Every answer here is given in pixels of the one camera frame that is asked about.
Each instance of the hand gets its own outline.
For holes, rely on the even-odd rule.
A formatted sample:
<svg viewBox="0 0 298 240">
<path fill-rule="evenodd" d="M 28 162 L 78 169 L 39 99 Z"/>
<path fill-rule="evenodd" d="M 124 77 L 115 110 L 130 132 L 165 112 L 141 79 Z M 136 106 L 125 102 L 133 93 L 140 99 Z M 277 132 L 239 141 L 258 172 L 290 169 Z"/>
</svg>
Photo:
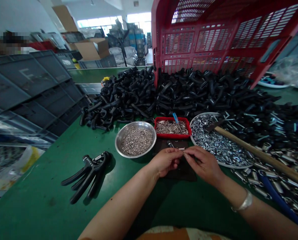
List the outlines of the hand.
<svg viewBox="0 0 298 240">
<path fill-rule="evenodd" d="M 221 171 L 214 155 L 199 146 L 187 148 L 183 155 L 199 177 L 216 188 L 220 187 L 226 175 Z"/>
<path fill-rule="evenodd" d="M 182 156 L 182 151 L 177 148 L 165 148 L 150 161 L 148 166 L 158 171 L 159 177 L 164 177 L 170 170 L 177 169 Z"/>
</svg>

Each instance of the stainless steel bowl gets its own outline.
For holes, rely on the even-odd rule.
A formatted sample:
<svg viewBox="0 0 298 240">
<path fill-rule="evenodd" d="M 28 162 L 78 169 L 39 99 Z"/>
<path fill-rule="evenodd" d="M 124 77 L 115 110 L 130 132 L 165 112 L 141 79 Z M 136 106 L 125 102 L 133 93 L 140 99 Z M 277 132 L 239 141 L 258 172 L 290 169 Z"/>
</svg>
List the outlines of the stainless steel bowl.
<svg viewBox="0 0 298 240">
<path fill-rule="evenodd" d="M 127 153 L 125 153 L 122 148 L 121 148 L 121 144 L 123 141 L 123 138 L 125 136 L 127 136 L 132 130 L 135 130 L 137 128 L 144 128 L 146 130 L 148 130 L 149 132 L 152 133 L 152 144 L 151 146 L 147 149 L 147 151 L 145 151 L 144 153 L 140 154 L 140 155 L 128 155 Z M 157 140 L 157 133 L 155 128 L 147 122 L 143 122 L 143 121 L 136 121 L 136 122 L 132 122 L 132 123 L 128 123 L 126 126 L 124 126 L 117 134 L 116 136 L 116 140 L 115 140 L 115 146 L 116 146 L 116 150 L 117 152 L 126 158 L 138 158 L 141 157 L 143 155 L 145 155 L 146 153 L 148 153 L 152 147 L 155 145 Z"/>
</svg>

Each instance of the blue pen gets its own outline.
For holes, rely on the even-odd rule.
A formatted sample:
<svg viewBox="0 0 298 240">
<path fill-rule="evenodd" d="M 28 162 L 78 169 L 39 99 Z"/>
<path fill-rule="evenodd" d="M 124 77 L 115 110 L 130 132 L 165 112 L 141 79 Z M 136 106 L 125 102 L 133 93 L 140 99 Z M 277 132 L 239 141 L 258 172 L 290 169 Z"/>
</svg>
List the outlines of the blue pen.
<svg viewBox="0 0 298 240">
<path fill-rule="evenodd" d="M 173 117 L 174 117 L 176 123 L 177 123 L 178 126 L 179 126 L 180 132 L 182 133 L 182 131 L 181 131 L 181 127 L 180 127 L 180 124 L 179 124 L 179 120 L 178 120 L 178 117 L 177 117 L 176 113 L 173 113 L 172 115 L 173 115 Z"/>
</svg>

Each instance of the wooden handle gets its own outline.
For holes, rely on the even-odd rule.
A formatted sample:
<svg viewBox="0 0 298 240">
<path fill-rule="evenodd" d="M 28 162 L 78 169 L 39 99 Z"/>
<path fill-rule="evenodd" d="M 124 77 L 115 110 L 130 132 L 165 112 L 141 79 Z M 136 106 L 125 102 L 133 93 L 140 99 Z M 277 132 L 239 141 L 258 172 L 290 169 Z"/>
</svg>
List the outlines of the wooden handle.
<svg viewBox="0 0 298 240">
<path fill-rule="evenodd" d="M 251 146 L 250 144 L 246 143 L 245 141 L 241 140 L 240 138 L 237 138 L 235 135 L 231 134 L 230 132 L 224 130 L 221 127 L 215 127 L 215 130 L 220 133 L 221 135 L 229 138 L 231 141 L 234 141 L 235 143 L 242 146 L 244 149 L 248 150 L 249 152 L 253 153 L 255 156 L 259 157 L 266 163 L 270 164 L 271 166 L 278 169 L 280 172 L 286 174 L 290 179 L 294 180 L 298 183 L 298 173 L 284 165 L 283 163 L 279 162 L 278 160 L 274 159 L 267 153 L 264 153 L 263 151 L 258 150 L 257 148 Z"/>
</svg>

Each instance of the silver bracelet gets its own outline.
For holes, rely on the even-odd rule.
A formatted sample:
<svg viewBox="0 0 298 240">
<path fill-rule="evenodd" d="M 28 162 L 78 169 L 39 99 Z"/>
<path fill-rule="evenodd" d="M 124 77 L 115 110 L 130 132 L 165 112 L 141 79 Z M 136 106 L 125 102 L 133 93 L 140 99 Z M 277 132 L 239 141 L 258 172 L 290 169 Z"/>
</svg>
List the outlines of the silver bracelet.
<svg viewBox="0 0 298 240">
<path fill-rule="evenodd" d="M 233 207 L 231 207 L 234 212 L 245 210 L 252 204 L 252 194 L 247 188 L 245 188 L 245 190 L 247 191 L 247 197 L 239 208 L 233 209 Z"/>
</svg>

